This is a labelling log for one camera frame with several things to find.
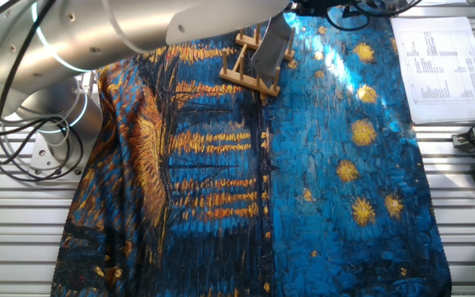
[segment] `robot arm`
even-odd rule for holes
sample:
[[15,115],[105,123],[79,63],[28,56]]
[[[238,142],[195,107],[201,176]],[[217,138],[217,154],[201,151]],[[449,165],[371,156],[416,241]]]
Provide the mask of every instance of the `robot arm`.
[[[33,2],[22,0],[0,16],[0,40],[19,17],[0,48],[0,94],[45,0]],[[268,20],[288,4],[289,0],[57,1],[26,51],[3,114],[14,112],[32,93],[81,72],[135,52],[229,33]]]

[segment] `white cable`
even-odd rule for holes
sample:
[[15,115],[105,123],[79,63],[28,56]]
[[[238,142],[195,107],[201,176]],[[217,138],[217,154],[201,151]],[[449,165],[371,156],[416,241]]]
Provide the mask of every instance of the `white cable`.
[[124,42],[125,46],[127,46],[130,50],[133,50],[137,54],[146,54],[148,51],[139,48],[137,45],[134,45],[124,34],[122,31],[122,28],[120,28],[119,23],[116,21],[115,15],[113,14],[113,10],[111,9],[111,4],[109,3],[109,0],[102,0],[102,6],[104,7],[104,10],[106,11],[107,18],[109,19],[109,22],[113,26],[113,29],[115,29],[116,34],[119,36],[120,40]]

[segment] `orange brushstroke pattern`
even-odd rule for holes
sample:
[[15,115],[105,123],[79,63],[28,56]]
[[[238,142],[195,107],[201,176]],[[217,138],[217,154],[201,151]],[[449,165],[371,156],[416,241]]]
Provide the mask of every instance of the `orange brushstroke pattern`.
[[176,182],[174,188],[176,191],[192,191],[206,188],[223,189],[230,186],[251,187],[255,184],[256,178],[247,180],[228,180],[226,178],[219,180],[206,179],[202,182],[194,181],[191,178],[189,181],[184,179],[182,182]]
[[242,218],[251,218],[259,214],[259,208],[257,204],[251,204],[248,207],[244,207],[241,209],[225,209],[225,208],[217,208],[215,210],[209,211],[195,211],[189,210],[182,213],[182,218],[184,220],[188,220],[190,216],[194,219],[202,219],[204,221],[209,221],[213,219],[224,219],[233,215],[240,216]]
[[201,197],[192,198],[190,194],[186,198],[181,198],[174,203],[177,207],[205,207],[213,208],[215,206],[221,206],[236,201],[256,201],[257,192],[245,193],[245,194],[228,194],[228,193],[214,193],[207,196],[201,195]]
[[[145,54],[144,58],[154,63],[165,53],[165,49],[166,47],[156,49],[152,53]],[[237,53],[237,50],[233,48],[211,49],[208,45],[202,47],[198,45],[183,44],[167,47],[166,59],[172,59],[178,55],[180,61],[192,64],[204,59],[223,57],[223,50],[227,50],[228,54]]]
[[181,150],[185,153],[195,152],[195,153],[213,153],[213,152],[227,152],[232,150],[246,150],[250,149],[251,146],[247,144],[243,145],[206,145],[209,143],[217,142],[217,141],[233,141],[233,142],[240,142],[245,139],[250,139],[250,133],[222,133],[222,134],[208,134],[202,135],[199,133],[191,133],[190,131],[186,133],[178,134],[177,136],[173,137],[172,144],[170,149],[179,151],[178,153],[181,154]]
[[200,82],[179,82],[176,86],[176,95],[174,96],[177,101],[177,108],[181,109],[189,100],[207,96],[207,97],[221,97],[222,95],[236,94],[242,92],[242,87],[234,85],[217,85],[207,86]]

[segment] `cloth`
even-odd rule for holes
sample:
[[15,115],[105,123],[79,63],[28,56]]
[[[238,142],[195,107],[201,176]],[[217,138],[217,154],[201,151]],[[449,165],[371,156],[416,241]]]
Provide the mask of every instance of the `cloth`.
[[450,296],[389,21],[286,19],[277,98],[236,34],[101,69],[53,296]]

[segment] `wooden rack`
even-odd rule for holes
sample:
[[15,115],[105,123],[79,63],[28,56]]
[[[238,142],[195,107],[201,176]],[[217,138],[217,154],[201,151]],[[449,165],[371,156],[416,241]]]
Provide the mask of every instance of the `wooden rack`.
[[[260,39],[260,24],[256,25],[254,30],[254,37],[244,35],[244,30],[241,29],[239,34],[236,36],[236,43],[242,46],[241,52],[239,53],[239,59],[237,59],[236,64],[231,69],[228,69],[228,53],[227,50],[223,50],[223,68],[219,71],[219,77],[222,79],[229,80],[233,83],[237,83],[244,87],[249,87],[253,90],[271,95],[278,96],[280,93],[280,87],[278,87],[278,81],[280,79],[280,67],[276,67],[276,74],[274,78],[274,83],[272,86],[267,87],[263,81],[257,77],[253,78],[248,75],[245,75],[245,53],[247,50],[257,50],[261,45],[262,40]],[[290,34],[289,45],[285,51],[284,59],[292,61],[294,59],[294,28]]]

